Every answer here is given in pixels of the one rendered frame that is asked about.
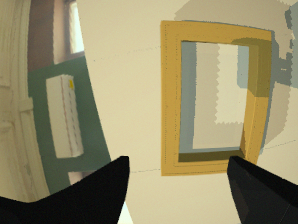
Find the cream wall panel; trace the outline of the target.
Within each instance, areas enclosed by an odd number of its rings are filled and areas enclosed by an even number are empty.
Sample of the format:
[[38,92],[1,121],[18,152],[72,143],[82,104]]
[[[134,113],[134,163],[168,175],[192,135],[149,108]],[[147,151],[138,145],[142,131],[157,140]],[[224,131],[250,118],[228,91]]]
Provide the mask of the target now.
[[271,31],[269,105],[257,160],[298,185],[298,0],[76,0],[110,159],[129,157],[132,224],[238,224],[229,177],[161,176],[161,22]]

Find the yellow rectangular picture frame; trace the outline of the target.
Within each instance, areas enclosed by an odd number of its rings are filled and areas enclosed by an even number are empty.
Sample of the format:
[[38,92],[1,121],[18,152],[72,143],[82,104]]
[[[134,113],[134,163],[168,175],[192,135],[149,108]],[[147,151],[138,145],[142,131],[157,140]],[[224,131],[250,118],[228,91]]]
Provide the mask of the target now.
[[271,31],[161,22],[161,176],[257,165],[269,105]]

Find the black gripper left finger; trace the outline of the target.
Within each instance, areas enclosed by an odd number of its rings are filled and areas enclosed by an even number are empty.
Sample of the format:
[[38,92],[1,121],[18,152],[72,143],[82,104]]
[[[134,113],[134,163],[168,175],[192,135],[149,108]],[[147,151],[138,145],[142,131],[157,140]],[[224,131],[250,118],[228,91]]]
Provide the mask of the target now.
[[117,224],[128,192],[129,157],[39,201],[0,197],[0,224]]

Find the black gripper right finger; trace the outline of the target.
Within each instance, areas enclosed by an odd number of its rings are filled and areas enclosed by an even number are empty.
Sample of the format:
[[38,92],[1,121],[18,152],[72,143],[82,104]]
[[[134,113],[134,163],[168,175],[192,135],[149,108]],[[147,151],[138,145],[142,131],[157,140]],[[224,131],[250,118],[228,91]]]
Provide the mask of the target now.
[[227,177],[241,224],[298,224],[298,185],[230,156]]

